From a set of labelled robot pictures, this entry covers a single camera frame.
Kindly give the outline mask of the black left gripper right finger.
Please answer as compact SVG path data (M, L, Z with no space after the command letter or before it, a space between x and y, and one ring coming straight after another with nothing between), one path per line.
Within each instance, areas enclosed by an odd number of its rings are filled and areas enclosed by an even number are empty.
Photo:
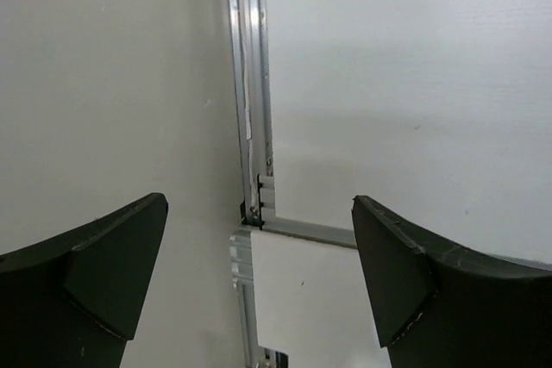
M550 366L549 265L475 251L369 196L354 199L352 218L392 366Z

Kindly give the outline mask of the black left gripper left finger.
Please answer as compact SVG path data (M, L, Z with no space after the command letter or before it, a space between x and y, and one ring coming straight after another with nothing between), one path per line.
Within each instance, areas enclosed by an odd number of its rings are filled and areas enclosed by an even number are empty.
M1 257L3 367L117 367L168 216L161 193Z

